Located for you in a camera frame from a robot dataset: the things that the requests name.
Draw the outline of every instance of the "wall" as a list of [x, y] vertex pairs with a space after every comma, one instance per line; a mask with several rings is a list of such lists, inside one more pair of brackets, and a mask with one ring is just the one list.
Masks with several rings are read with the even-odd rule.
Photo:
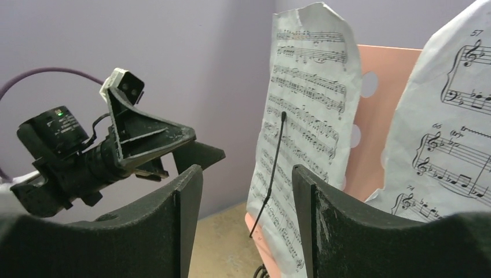
[[[316, 2], [313, 0], [275, 1], [276, 12], [300, 8]], [[358, 44], [416, 49], [423, 48], [433, 33], [473, 2], [473, 0], [324, 0], [324, 3], [351, 25]]]
[[[195, 128], [200, 141], [227, 158], [204, 173], [200, 216], [246, 199], [254, 169], [269, 79], [273, 1], [3, 0], [0, 84], [31, 68], [70, 67], [105, 79], [115, 67], [146, 83], [139, 109]], [[66, 105], [90, 133], [106, 113], [99, 87], [78, 76], [40, 74], [13, 87], [0, 102], [0, 166], [29, 173], [32, 157], [17, 139], [18, 125]], [[105, 136], [108, 121], [97, 129]], [[164, 166], [175, 177], [171, 158]], [[102, 191], [55, 221], [93, 220], [163, 183], [136, 178]]]

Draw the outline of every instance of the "black cable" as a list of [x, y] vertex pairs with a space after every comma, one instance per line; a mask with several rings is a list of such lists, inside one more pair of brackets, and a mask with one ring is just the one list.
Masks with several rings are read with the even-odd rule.
[[[1, 88], [0, 88], [0, 100], [2, 100], [2, 97], [4, 97], [5, 93], [12, 87], [14, 86], [17, 82], [21, 81], [24, 78], [27, 78], [31, 75], [35, 74], [41, 74], [43, 72], [66, 72], [68, 74], [75, 74], [84, 78], [87, 78], [91, 81], [94, 81], [95, 83], [102, 85], [104, 84], [104, 81], [97, 79], [89, 74], [86, 74], [82, 71], [77, 71], [76, 69], [71, 69], [71, 68], [61, 68], [61, 67], [45, 67], [45, 68], [35, 68], [30, 71], [23, 72], [22, 74], [19, 74], [18, 76], [15, 76], [11, 80], [7, 81]], [[12, 178], [5, 174], [5, 172], [1, 169], [0, 167], [0, 178], [2, 178], [2, 182], [11, 182]]]
[[260, 265], [256, 272], [254, 272], [254, 276], [252, 278], [269, 278], [268, 270], [264, 266], [264, 264]]
[[252, 238], [252, 233], [254, 233], [254, 230], [256, 229], [256, 226], [259, 222], [259, 218], [261, 217], [262, 211], [266, 207], [266, 203], [269, 201], [269, 198], [271, 197], [271, 191], [273, 189], [274, 171], [276, 170], [276, 163], [278, 162], [278, 154], [280, 153], [281, 138], [283, 137], [283, 126], [285, 124], [286, 119], [287, 119], [287, 113], [285, 111], [283, 111], [281, 113], [280, 138], [278, 139], [278, 145], [276, 146], [276, 153], [274, 154], [273, 169], [271, 170], [271, 180], [269, 181], [268, 192], [266, 194], [266, 197], [264, 198], [264, 202], [262, 203], [262, 207], [261, 207], [261, 210], [259, 211], [258, 218], [256, 219], [256, 222], [254, 223], [254, 226], [251, 229], [251, 233], [249, 234], [250, 238]]
[[90, 147], [92, 144], [94, 144], [94, 142], [97, 139], [96, 126], [106, 117], [109, 117], [109, 113], [103, 114], [92, 123], [92, 137], [89, 140], [87, 140], [87, 142], [83, 143], [84, 145], [83, 149], [86, 149]]

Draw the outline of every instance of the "beige table surface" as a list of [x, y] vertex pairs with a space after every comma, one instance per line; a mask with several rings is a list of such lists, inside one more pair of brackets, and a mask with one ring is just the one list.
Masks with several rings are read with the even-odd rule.
[[198, 222], [189, 278], [252, 277], [262, 264], [244, 223], [246, 204]]

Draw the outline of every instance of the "white circle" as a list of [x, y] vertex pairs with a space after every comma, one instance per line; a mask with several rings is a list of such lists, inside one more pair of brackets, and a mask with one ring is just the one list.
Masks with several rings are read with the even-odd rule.
[[356, 147], [361, 140], [361, 130], [357, 125], [353, 125], [351, 128], [351, 144], [352, 148]]
[[377, 91], [378, 86], [378, 76], [373, 71], [367, 72], [363, 75], [363, 80], [361, 81], [361, 96], [371, 97]]
[[346, 176], [343, 178], [343, 184], [341, 185], [341, 188], [339, 190], [344, 191], [346, 188]]
[[382, 154], [380, 154], [380, 162], [382, 164], [382, 168], [385, 169], [385, 160], [386, 160], [386, 153], [385, 153], [385, 148], [382, 150]]

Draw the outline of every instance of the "music paper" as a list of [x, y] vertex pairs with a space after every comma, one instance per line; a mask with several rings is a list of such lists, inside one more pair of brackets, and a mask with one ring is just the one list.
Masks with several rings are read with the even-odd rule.
[[273, 21], [271, 76], [247, 211], [256, 218], [266, 196], [285, 111], [272, 197], [259, 224], [282, 277], [306, 277], [292, 168], [303, 164], [332, 186], [343, 185], [360, 99], [360, 54], [348, 24], [324, 3], [275, 14]]
[[386, 142], [384, 190], [367, 203], [429, 222], [490, 211], [491, 3], [478, 0], [424, 47]]

